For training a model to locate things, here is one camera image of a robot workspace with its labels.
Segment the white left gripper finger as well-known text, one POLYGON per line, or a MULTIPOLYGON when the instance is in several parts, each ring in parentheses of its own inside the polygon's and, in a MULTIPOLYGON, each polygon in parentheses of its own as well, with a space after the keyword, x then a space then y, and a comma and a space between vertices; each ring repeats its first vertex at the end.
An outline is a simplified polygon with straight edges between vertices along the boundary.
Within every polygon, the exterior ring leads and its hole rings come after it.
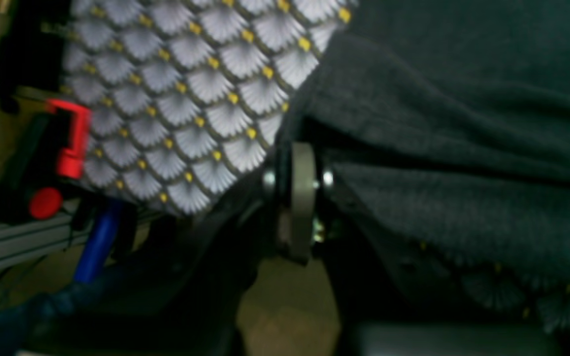
POLYGON ((314 246, 323 243, 323 199, 334 185, 334 174, 309 142, 275 148, 263 165, 263 195, 274 217, 275 248, 279 255, 307 265, 314 246))

